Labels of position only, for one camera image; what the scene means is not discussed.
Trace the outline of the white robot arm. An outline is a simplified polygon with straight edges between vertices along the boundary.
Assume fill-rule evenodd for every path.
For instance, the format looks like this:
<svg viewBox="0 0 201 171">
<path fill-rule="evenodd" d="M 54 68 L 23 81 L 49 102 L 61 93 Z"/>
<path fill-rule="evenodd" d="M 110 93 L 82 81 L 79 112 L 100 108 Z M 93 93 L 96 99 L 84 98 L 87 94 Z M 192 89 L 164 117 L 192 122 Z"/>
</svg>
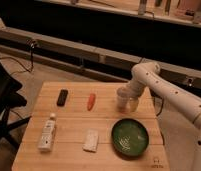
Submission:
<svg viewBox="0 0 201 171">
<path fill-rule="evenodd" d="M 199 129 L 197 149 L 191 171 L 201 171 L 201 98 L 162 79 L 157 62 L 136 64 L 131 69 L 132 79 L 127 83 L 129 97 L 138 99 L 149 87 L 158 96 L 166 99 Z"/>
</svg>

